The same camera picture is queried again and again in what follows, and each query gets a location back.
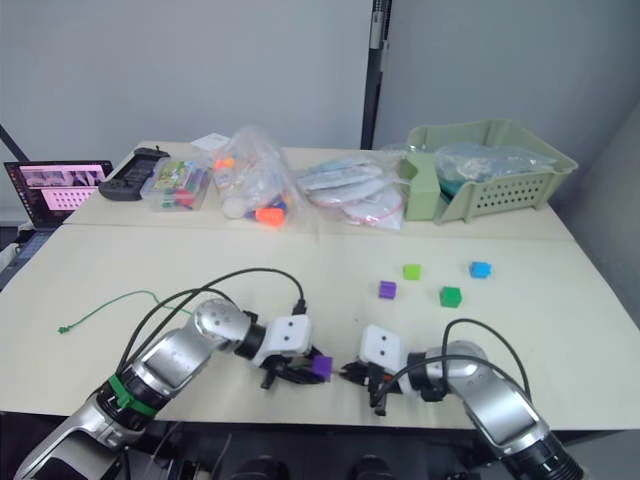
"white paper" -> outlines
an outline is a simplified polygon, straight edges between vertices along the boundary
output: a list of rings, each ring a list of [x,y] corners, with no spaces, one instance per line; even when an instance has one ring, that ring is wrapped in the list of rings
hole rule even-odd
[[[220,135],[219,133],[210,133],[204,137],[198,138],[191,142],[191,145],[198,147],[207,152],[214,152],[229,141],[229,137]]]

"green wire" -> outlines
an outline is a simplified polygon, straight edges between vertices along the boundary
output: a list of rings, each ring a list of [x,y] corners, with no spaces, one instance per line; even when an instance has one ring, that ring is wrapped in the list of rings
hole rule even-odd
[[[72,323],[71,325],[67,325],[66,327],[60,327],[58,328],[58,333],[62,334],[62,333],[67,333],[68,331],[70,331],[72,328],[77,327],[78,325],[80,325],[82,322],[84,322],[85,320],[87,320],[89,317],[95,315],[96,313],[98,313],[100,310],[102,310],[105,307],[108,307],[109,305],[111,305],[112,303],[117,302],[118,300],[122,300],[123,298],[126,297],[130,297],[131,295],[137,295],[138,293],[146,293],[147,295],[151,295],[153,297],[153,301],[156,302],[156,304],[160,303],[160,300],[158,299],[158,297],[156,297],[156,294],[149,291],[149,290],[136,290],[135,292],[129,292],[129,293],[125,293],[124,295],[120,295],[119,297],[116,297],[112,300],[109,300],[106,303],[103,303],[102,305],[100,305],[98,308],[96,308],[95,310],[87,313],[84,317],[82,317],[80,320],[78,320],[76,323]],[[163,305],[162,308],[166,308],[167,310],[173,310],[174,307],[170,306],[170,305]],[[191,315],[191,312],[189,310],[185,310],[184,308],[180,309],[181,312],[186,313],[187,315]]]

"clear plastic bag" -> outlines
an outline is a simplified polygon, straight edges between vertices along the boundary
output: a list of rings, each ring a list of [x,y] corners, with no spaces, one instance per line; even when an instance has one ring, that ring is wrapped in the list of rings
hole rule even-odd
[[[404,203],[404,197],[393,186],[388,186],[361,202],[345,206],[343,212],[348,223],[400,230]]]
[[[258,127],[238,130],[214,153],[213,180],[228,218],[250,218],[273,227],[310,218],[284,154]]]
[[[553,171],[556,160],[520,147],[455,143],[437,149],[435,162],[441,181],[462,184],[517,173]]]
[[[297,173],[298,185],[325,217],[399,230],[404,197],[394,184],[398,155],[357,153]]]

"table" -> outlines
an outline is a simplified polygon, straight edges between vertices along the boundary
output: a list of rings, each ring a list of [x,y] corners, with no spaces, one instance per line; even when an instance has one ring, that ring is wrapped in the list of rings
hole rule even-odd
[[[470,278],[472,260],[493,264],[487,280]],[[404,263],[423,265],[419,282],[402,280]],[[640,428],[640,332],[573,241],[401,235],[308,234],[156,226],[64,225],[0,293],[0,410],[68,415],[115,368],[146,297],[113,304],[66,335],[56,329],[122,293],[159,296],[248,266],[277,266],[302,282],[314,343],[352,361],[362,329],[375,323],[400,334],[409,349],[440,342],[449,320],[467,316],[497,328],[529,372],[533,400],[552,428]],[[396,300],[378,299],[380,280],[397,281]],[[463,304],[441,308],[438,289],[461,287]],[[293,287],[266,274],[223,289],[261,321],[289,312]],[[455,338],[478,342],[517,378],[508,352],[484,331]],[[338,378],[316,386],[259,387],[262,372],[217,354],[159,418],[256,422],[471,428],[460,402],[394,396],[376,417],[364,389]]]
[[[188,155],[194,147],[188,143],[142,142],[138,146],[159,146],[172,155]],[[319,148],[285,148],[288,163],[294,169],[302,169],[340,155],[357,150],[337,150]],[[385,155],[382,152],[367,152],[370,155]],[[251,222],[228,220],[219,210],[215,187],[207,191],[202,208],[195,212],[152,212],[143,202],[116,203],[92,195],[82,208],[71,215],[66,223],[71,225],[129,225],[145,227],[206,228],[219,230],[255,231]],[[348,233],[353,235],[386,235],[375,228],[362,228],[335,222],[320,222],[307,231],[319,230],[326,233]],[[420,237],[465,237],[465,238],[513,238],[524,240],[567,240],[573,236],[547,207],[542,210],[524,209],[474,218],[471,223],[463,221],[436,225],[432,222],[406,222],[403,236]]]

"white wall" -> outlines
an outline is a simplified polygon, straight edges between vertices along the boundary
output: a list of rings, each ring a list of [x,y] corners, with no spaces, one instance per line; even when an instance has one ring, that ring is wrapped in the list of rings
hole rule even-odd
[[[640,103],[560,211],[640,326]]]
[[[0,0],[0,10],[0,119],[33,160],[117,162],[142,139],[249,123],[283,145],[359,145],[369,0]]]
[[[378,146],[510,118],[584,171],[640,97],[637,0],[397,0],[389,40]]]
[[[0,32],[2,30],[2,2],[0,1]],[[3,62],[0,57],[0,92],[2,92],[2,71]],[[0,94],[0,122],[2,121],[2,95]],[[0,142],[0,159],[2,161],[12,160],[11,153]],[[9,181],[6,170],[0,166],[0,225],[19,224],[25,221],[27,214],[22,208],[18,196]]]

